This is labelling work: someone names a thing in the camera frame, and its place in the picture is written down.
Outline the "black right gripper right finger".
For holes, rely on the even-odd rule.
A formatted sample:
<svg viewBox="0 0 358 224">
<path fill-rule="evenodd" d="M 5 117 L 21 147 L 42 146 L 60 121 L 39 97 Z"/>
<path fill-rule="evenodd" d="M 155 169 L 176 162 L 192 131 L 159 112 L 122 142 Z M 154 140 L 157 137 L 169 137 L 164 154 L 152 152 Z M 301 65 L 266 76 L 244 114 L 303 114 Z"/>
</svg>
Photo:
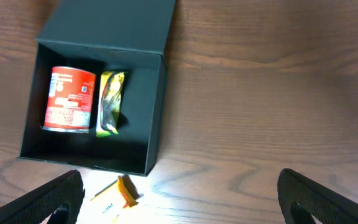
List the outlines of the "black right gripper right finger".
<svg viewBox="0 0 358 224">
<path fill-rule="evenodd" d="M 286 223 L 358 223 L 358 203 L 292 169 L 280 172 L 277 192 Z"/>
</svg>

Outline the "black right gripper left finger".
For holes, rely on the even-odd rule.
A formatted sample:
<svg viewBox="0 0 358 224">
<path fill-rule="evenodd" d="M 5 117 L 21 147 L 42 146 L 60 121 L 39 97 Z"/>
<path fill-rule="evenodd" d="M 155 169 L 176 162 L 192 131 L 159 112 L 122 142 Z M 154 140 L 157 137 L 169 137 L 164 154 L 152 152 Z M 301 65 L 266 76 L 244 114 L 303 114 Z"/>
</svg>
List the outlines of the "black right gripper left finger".
<svg viewBox="0 0 358 224">
<path fill-rule="evenodd" d="M 0 223 L 75 224 L 84 196 L 80 172 L 70 170 L 0 207 Z"/>
</svg>

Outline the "red Pringles can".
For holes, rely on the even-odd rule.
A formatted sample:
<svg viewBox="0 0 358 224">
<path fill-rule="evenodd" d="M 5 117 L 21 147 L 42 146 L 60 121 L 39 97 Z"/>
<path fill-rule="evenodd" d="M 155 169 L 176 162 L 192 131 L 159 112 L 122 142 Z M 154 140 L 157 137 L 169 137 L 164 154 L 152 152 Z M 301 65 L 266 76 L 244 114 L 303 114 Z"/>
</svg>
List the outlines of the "red Pringles can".
<svg viewBox="0 0 358 224">
<path fill-rule="evenodd" d="M 96 75 L 82 69 L 52 68 L 43 128 L 63 133 L 90 130 Z"/>
</svg>

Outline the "green yellow snack bar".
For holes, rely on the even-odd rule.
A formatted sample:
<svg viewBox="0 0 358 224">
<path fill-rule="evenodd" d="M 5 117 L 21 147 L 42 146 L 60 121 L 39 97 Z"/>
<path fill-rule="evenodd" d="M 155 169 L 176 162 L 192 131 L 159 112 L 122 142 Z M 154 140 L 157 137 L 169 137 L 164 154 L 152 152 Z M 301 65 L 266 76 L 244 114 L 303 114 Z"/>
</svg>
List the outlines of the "green yellow snack bar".
<svg viewBox="0 0 358 224">
<path fill-rule="evenodd" d="M 121 94 L 126 73 L 105 71 L 101 74 L 96 122 L 97 138 L 119 134 L 117 123 L 121 110 Z"/>
</svg>

